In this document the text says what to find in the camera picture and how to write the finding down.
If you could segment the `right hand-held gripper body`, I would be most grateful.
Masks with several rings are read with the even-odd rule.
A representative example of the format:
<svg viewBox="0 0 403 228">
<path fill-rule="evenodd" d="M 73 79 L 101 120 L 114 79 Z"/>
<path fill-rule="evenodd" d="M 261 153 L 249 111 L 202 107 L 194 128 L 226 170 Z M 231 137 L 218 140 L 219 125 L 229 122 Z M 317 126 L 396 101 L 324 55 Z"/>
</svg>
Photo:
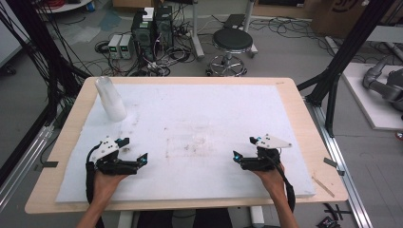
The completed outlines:
<svg viewBox="0 0 403 228">
<path fill-rule="evenodd" d="M 243 157 L 242 163 L 239 163 L 243 170 L 250 171 L 270 171 L 279 167 L 280 152 L 282 148 L 291 147 L 290 142 L 284 141 L 275 136 L 266 134 L 261 136 L 259 142 L 255 145 L 257 156 L 255 158 Z"/>
</svg>

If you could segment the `person's right hand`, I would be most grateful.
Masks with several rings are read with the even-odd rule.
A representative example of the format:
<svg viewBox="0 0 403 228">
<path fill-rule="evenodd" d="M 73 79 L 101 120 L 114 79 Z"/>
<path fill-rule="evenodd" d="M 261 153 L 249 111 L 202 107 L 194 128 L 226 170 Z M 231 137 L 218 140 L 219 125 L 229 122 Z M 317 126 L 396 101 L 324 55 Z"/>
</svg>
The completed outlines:
<svg viewBox="0 0 403 228">
<path fill-rule="evenodd" d="M 273 200 L 285 198 L 284 181 L 278 170 L 254 171 L 254 174 L 260 178 Z"/>
</svg>

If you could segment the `person's left hand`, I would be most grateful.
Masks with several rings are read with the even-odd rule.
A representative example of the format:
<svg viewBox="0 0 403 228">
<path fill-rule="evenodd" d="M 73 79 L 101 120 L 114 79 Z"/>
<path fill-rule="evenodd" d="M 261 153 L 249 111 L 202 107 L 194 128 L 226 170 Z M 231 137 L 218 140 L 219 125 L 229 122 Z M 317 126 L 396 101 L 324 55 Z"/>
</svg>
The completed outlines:
<svg viewBox="0 0 403 228">
<path fill-rule="evenodd" d="M 93 203 L 107 205 L 126 175 L 109 176 L 97 171 L 94 179 Z"/>
</svg>

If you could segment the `clear plastic cup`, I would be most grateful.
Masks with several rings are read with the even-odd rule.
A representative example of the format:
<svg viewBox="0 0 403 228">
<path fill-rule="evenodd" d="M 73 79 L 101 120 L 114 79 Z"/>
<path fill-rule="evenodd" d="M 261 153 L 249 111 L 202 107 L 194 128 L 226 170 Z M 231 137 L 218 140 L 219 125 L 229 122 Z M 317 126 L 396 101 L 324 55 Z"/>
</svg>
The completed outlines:
<svg viewBox="0 0 403 228">
<path fill-rule="evenodd" d="M 107 76 L 98 77 L 95 86 L 107 117 L 114 123 L 123 121 L 126 118 L 125 105 L 111 79 Z"/>
</svg>

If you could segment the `white foam mat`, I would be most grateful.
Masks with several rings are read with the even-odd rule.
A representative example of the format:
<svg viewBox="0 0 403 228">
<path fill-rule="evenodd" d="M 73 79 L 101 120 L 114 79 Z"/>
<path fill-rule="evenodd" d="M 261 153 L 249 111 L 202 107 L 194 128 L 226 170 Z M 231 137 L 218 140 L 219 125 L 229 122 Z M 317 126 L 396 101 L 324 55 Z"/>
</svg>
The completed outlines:
<svg viewBox="0 0 403 228">
<path fill-rule="evenodd" d="M 316 190 L 275 85 L 119 84 L 127 112 L 118 123 L 96 101 L 72 150 L 59 202 L 86 200 L 86 156 L 104 139 L 127 138 L 120 159 L 142 154 L 148 163 L 125 179 L 115 200 L 207 200 L 266 197 L 253 173 L 233 154 L 254 157 L 251 138 L 286 141 L 280 151 L 285 176 L 299 198 Z"/>
</svg>

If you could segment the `white table leg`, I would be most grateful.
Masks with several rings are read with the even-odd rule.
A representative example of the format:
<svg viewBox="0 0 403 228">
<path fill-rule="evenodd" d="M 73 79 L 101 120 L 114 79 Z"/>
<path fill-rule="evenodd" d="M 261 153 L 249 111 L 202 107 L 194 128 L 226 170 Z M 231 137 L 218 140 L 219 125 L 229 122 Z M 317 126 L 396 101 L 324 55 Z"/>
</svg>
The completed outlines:
<svg viewBox="0 0 403 228">
<path fill-rule="evenodd" d="M 122 211 L 119 216 L 118 228 L 133 228 L 134 213 Z"/>
<path fill-rule="evenodd" d="M 251 223 L 253 228 L 264 227 L 264 215 L 261 206 L 251 206 L 249 208 Z"/>
</svg>

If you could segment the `person's dark trouser legs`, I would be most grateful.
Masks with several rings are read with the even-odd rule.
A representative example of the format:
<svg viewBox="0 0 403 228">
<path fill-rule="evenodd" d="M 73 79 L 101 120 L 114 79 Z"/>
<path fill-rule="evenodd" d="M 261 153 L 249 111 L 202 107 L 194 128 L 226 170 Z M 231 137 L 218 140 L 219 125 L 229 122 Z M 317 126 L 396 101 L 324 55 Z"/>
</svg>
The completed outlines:
<svg viewBox="0 0 403 228">
<path fill-rule="evenodd" d="M 174 228 L 173 210 L 142 211 L 137 228 Z M 226 208 L 197 209 L 192 228 L 233 228 Z"/>
</svg>

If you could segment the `black parts on floor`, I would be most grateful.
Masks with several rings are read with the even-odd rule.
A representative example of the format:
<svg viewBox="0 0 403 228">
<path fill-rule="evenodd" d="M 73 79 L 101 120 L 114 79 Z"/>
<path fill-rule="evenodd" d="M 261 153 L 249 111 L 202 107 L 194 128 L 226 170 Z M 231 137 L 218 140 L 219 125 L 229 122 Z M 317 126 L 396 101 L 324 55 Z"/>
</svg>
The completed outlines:
<svg viewBox="0 0 403 228">
<path fill-rule="evenodd" d="M 343 216 L 352 214 L 350 210 L 341 209 L 338 204 L 332 206 L 330 203 L 324 203 L 324 206 L 327 216 L 317 224 L 317 228 L 341 228 L 339 222 L 343 220 Z"/>
</svg>

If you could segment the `grey bench power supply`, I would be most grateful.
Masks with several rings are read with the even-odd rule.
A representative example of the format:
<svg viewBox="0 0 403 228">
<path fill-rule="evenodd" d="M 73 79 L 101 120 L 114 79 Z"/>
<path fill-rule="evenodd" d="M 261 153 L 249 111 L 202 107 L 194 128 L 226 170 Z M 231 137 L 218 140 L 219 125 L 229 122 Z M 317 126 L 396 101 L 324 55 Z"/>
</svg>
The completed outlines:
<svg viewBox="0 0 403 228">
<path fill-rule="evenodd" d="M 112 59 L 121 59 L 120 42 L 122 36 L 115 34 L 108 43 L 109 55 Z"/>
<path fill-rule="evenodd" d="M 132 57 L 134 46 L 130 34 L 124 34 L 122 36 L 120 41 L 120 51 L 123 59 L 130 59 Z"/>
</svg>

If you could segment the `black round stool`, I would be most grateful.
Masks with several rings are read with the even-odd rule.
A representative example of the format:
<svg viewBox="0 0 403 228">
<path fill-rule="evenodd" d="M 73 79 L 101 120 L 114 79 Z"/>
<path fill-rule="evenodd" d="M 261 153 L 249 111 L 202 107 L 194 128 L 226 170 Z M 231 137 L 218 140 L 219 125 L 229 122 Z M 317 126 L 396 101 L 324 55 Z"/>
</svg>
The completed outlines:
<svg viewBox="0 0 403 228">
<path fill-rule="evenodd" d="M 238 28 L 223 28 L 213 34 L 212 43 L 222 51 L 222 55 L 211 59 L 205 70 L 207 76 L 239 77 L 247 73 L 244 62 L 237 54 L 251 50 L 253 38 L 250 34 Z"/>
</svg>

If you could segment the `black computer tower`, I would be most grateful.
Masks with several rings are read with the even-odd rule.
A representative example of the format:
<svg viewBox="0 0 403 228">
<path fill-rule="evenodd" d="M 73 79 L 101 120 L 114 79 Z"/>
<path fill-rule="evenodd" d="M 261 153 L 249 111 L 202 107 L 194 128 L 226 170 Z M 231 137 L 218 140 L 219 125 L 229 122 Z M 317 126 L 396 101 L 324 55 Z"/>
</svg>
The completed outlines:
<svg viewBox="0 0 403 228">
<path fill-rule="evenodd" d="M 146 60 L 153 62 L 155 60 L 153 51 L 156 39 L 155 27 L 153 21 L 144 20 L 145 16 L 146 11 L 144 9 L 136 11 L 132 21 L 131 32 L 138 57 L 144 57 Z"/>
<path fill-rule="evenodd" d="M 158 40 L 160 41 L 160 45 L 164 48 L 171 48 L 173 46 L 172 12 L 171 6 L 161 6 L 157 8 L 155 14 Z"/>
</svg>

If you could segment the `white platform board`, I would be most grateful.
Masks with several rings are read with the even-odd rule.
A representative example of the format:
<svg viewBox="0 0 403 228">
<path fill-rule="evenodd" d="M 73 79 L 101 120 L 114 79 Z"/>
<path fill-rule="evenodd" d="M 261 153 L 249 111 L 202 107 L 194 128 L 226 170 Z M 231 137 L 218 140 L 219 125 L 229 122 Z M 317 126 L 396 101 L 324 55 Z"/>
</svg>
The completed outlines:
<svg viewBox="0 0 403 228">
<path fill-rule="evenodd" d="M 372 129 L 403 130 L 403 113 L 382 99 L 381 95 L 362 85 L 364 74 L 372 64 L 350 63 L 343 72 L 347 87 L 363 111 Z"/>
</svg>

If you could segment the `black flat device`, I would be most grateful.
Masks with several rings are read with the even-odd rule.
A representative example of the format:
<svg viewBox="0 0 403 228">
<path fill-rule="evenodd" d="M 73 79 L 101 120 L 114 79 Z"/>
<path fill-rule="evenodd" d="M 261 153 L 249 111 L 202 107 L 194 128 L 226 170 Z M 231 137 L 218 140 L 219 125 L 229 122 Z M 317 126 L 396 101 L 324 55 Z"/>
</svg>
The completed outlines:
<svg viewBox="0 0 403 228">
<path fill-rule="evenodd" d="M 244 14 L 230 14 L 223 23 L 225 29 L 243 29 Z"/>
</svg>

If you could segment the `brown cardboard box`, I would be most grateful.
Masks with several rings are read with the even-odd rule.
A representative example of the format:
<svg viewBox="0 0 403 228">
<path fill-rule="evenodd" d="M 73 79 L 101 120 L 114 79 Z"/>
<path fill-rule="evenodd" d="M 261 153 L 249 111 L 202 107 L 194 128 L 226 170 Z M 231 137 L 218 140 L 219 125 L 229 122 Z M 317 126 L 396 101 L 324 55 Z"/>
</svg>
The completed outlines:
<svg viewBox="0 0 403 228">
<path fill-rule="evenodd" d="M 314 10 L 311 29 L 316 35 L 346 38 L 372 1 L 387 0 L 321 0 Z"/>
</svg>

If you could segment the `black metal frame post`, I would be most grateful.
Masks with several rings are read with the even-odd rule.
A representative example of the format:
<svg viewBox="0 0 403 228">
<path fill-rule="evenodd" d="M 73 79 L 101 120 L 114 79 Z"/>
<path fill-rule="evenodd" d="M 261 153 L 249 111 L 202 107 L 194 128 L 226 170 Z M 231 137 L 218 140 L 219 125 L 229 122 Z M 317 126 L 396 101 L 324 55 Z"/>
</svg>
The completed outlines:
<svg viewBox="0 0 403 228">
<path fill-rule="evenodd" d="M 334 117 L 338 81 L 393 2 L 394 0 L 370 0 L 330 64 L 317 76 L 297 85 L 298 91 L 314 86 L 305 99 L 315 107 L 321 106 L 323 99 L 328 97 L 324 127 L 332 138 L 335 136 Z"/>
</svg>

